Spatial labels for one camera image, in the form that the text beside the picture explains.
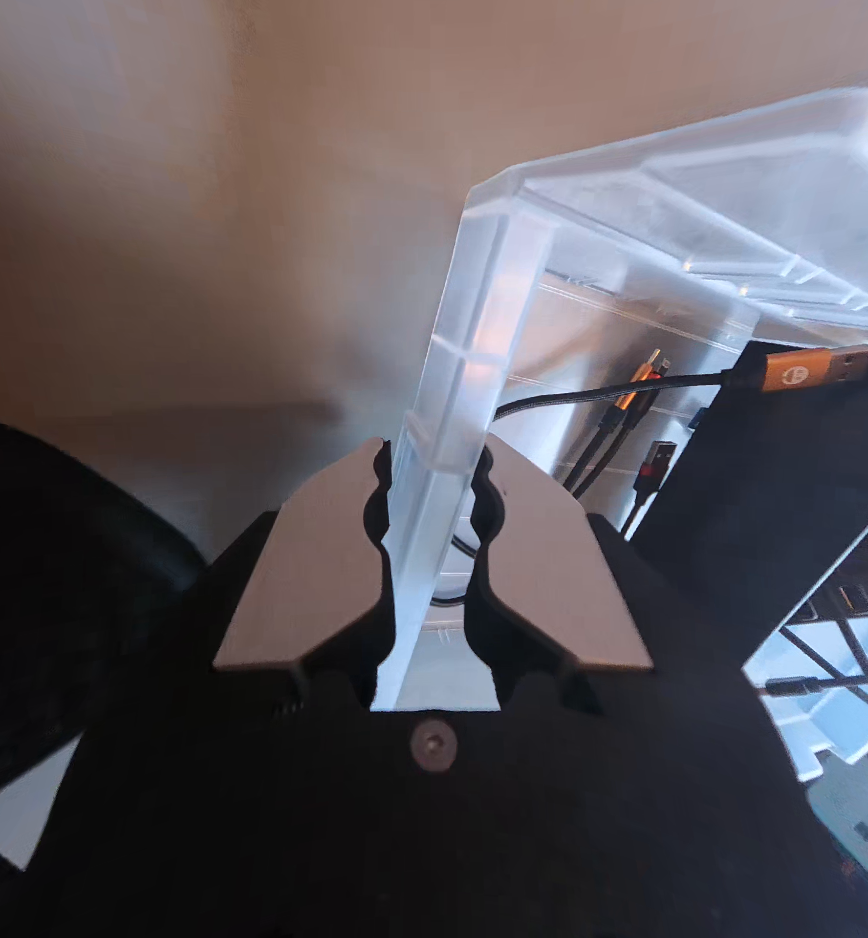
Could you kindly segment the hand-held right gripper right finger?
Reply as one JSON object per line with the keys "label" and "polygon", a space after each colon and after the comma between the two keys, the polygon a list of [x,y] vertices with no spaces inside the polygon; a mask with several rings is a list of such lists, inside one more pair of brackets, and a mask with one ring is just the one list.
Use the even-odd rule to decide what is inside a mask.
{"label": "hand-held right gripper right finger", "polygon": [[498,436],[472,481],[466,638],[493,672],[653,668],[580,504]]}

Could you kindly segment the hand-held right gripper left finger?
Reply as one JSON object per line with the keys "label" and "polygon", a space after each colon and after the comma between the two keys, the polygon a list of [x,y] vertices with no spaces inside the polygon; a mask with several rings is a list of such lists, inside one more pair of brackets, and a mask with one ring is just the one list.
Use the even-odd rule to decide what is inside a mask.
{"label": "hand-held right gripper left finger", "polygon": [[311,475],[278,510],[213,665],[290,669],[359,623],[375,672],[393,647],[391,443],[370,438]]}

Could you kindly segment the clear plastic bin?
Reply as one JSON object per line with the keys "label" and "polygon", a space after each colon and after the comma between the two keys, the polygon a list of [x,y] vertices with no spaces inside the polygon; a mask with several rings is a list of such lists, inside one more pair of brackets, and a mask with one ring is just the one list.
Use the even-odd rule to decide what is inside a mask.
{"label": "clear plastic bin", "polygon": [[[393,457],[390,495],[398,626],[374,707],[479,707],[481,690],[409,691],[427,611],[465,588],[475,545],[470,481],[488,431],[614,527],[650,444],[676,446],[670,474],[719,389],[663,390],[586,489],[615,427],[581,457],[607,402],[500,404],[631,379],[651,349],[668,376],[743,367],[767,354],[868,345],[868,88],[821,91],[653,135],[523,163],[475,186],[461,216],[417,397]],[[844,555],[851,554],[866,533]],[[744,663],[771,678],[864,675],[868,592],[825,619],[813,592]]]}

